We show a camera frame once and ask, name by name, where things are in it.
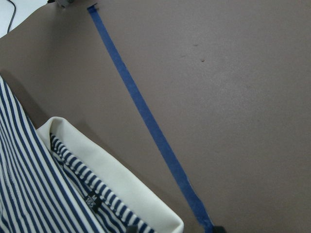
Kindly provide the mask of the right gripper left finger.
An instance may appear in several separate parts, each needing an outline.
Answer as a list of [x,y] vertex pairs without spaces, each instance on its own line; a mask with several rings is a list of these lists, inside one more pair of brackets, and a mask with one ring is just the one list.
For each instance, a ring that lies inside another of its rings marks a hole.
[[138,226],[131,225],[126,228],[126,233],[138,233]]

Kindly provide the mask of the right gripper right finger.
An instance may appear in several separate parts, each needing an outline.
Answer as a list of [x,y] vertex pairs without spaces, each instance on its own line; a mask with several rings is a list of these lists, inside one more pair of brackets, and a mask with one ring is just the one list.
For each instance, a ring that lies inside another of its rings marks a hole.
[[225,228],[223,226],[213,226],[213,233],[225,233]]

